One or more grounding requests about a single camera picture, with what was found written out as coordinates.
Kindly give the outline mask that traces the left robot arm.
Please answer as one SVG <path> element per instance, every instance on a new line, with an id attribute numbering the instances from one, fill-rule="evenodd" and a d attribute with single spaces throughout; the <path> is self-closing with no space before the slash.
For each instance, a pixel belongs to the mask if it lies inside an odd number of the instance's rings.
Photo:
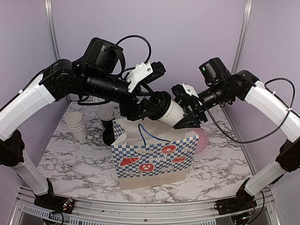
<path id="1" fill-rule="evenodd" d="M 128 71 L 127 79 L 114 74 L 116 64 Z M 48 208 L 56 208 L 62 198 L 55 195 L 51 182 L 38 171 L 25 151 L 19 127 L 41 109 L 60 101 L 69 94 L 79 97 L 84 105 L 90 97 L 105 103 L 119 104 L 120 114 L 129 120 L 153 116 L 139 97 L 150 96 L 149 83 L 165 73 L 161 62 L 148 60 L 127 69 L 123 49 L 119 44 L 93 38 L 84 55 L 75 61 L 61 59 L 37 73 L 0 111 L 0 162 L 11 167 L 31 188 L 36 200 Z"/>

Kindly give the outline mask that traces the checkered paper bag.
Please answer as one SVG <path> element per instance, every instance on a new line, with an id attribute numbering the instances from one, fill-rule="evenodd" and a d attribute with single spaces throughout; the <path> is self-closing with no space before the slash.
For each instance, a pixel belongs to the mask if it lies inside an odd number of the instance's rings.
<path id="1" fill-rule="evenodd" d="M 199 135 L 190 128 L 176 130 L 150 119 L 113 121 L 111 145 L 122 190 L 147 188 L 186 178 Z"/>

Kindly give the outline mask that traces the pink plate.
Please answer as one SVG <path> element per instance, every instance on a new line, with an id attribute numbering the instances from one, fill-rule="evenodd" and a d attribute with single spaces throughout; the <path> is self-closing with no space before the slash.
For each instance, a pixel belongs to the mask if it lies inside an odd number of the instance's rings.
<path id="1" fill-rule="evenodd" d="M 194 130 L 198 135 L 199 135 L 199 139 L 198 139 L 198 143 L 195 149 L 195 154 L 202 152 L 207 144 L 208 144 L 208 139 L 206 134 L 201 130 L 201 129 L 195 129 Z"/>

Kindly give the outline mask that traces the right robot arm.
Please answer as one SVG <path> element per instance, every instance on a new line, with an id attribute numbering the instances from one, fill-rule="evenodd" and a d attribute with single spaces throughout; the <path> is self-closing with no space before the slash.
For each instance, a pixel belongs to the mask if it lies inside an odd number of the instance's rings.
<path id="1" fill-rule="evenodd" d="M 187 84 L 172 87 L 175 99 L 183 108 L 191 107 L 187 116 L 174 125 L 175 129 L 198 128 L 206 122 L 205 113 L 216 105 L 231 104 L 236 98 L 255 107 L 281 130 L 287 140 L 279 155 L 256 175 L 246 180 L 232 200 L 237 210 L 244 209 L 251 198 L 266 186 L 278 181 L 284 174 L 300 167 L 300 117 L 293 111 L 293 103 L 285 104 L 275 92 L 247 70 L 231 74 L 220 58 L 203 63 L 199 70 L 208 88 L 200 93 Z"/>

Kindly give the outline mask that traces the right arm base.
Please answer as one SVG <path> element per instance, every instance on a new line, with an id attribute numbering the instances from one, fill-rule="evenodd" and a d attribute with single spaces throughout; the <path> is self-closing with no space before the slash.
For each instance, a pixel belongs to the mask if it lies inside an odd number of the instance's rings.
<path id="1" fill-rule="evenodd" d="M 236 196 L 216 201 L 214 209 L 218 211 L 219 215 L 225 215 L 243 210 L 254 209 L 256 206 L 257 203 L 253 197 Z"/>

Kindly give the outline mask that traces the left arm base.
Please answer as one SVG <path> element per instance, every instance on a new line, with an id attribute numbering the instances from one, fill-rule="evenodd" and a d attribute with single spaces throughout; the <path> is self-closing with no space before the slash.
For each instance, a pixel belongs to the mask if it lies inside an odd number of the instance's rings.
<path id="1" fill-rule="evenodd" d="M 74 209 L 75 200 L 72 197 L 63 197 L 54 194 L 51 181 L 46 178 L 48 184 L 47 193 L 44 195 L 36 195 L 34 204 L 36 206 L 71 214 Z"/>

